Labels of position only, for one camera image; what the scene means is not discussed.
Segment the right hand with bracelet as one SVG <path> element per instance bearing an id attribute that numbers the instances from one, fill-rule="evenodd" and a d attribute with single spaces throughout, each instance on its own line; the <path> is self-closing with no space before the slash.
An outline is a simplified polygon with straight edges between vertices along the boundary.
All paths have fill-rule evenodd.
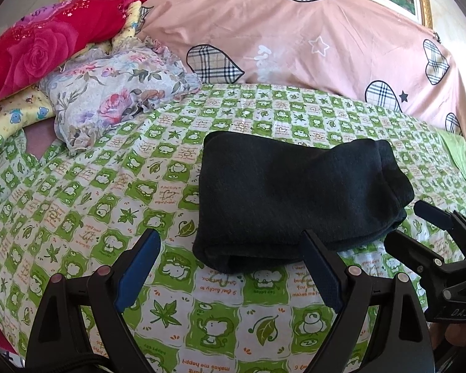
<path id="1" fill-rule="evenodd" d="M 456 347 L 466 345 L 466 323 L 445 325 L 432 322 L 429 325 L 429 332 L 433 349 L 436 349 L 444 339 Z"/>

